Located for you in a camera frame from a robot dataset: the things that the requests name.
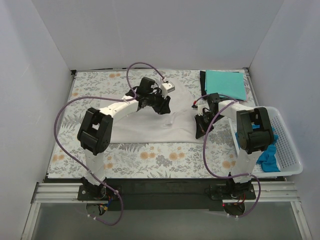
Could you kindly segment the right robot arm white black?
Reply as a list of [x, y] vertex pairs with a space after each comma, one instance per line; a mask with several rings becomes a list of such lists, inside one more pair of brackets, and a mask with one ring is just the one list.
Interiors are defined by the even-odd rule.
[[218, 93], [206, 94], [203, 98], [207, 107], [200, 106], [195, 100], [192, 108], [195, 115], [196, 139], [206, 142], [213, 125], [222, 118], [236, 123], [236, 145], [239, 147], [237, 161], [228, 176], [222, 176], [224, 182], [214, 186], [212, 194], [228, 195], [232, 198], [244, 197], [252, 190], [253, 170], [260, 155], [274, 142], [274, 133], [268, 110], [265, 107], [249, 107], [236, 99]]

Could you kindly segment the white t shirt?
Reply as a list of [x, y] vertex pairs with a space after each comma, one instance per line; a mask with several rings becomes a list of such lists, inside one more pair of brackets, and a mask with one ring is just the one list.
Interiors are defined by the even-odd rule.
[[[112, 126], [110, 143], [197, 143], [196, 111], [191, 108], [193, 96], [178, 80], [170, 96], [169, 114], [158, 114], [146, 106]], [[113, 104], [101, 105], [100, 108]]]

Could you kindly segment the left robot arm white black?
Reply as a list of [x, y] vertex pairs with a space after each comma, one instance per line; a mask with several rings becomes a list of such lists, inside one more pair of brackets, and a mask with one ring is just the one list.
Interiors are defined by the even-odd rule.
[[85, 191], [94, 199], [103, 199], [107, 194], [101, 182], [107, 177], [104, 172], [104, 152], [111, 143], [113, 124], [145, 107], [151, 107], [159, 114], [171, 112], [169, 93], [175, 90], [173, 83], [161, 85], [148, 77], [143, 77], [138, 86], [130, 89], [119, 102], [106, 107], [89, 108], [82, 120], [77, 139], [84, 149], [88, 173], [80, 180]]

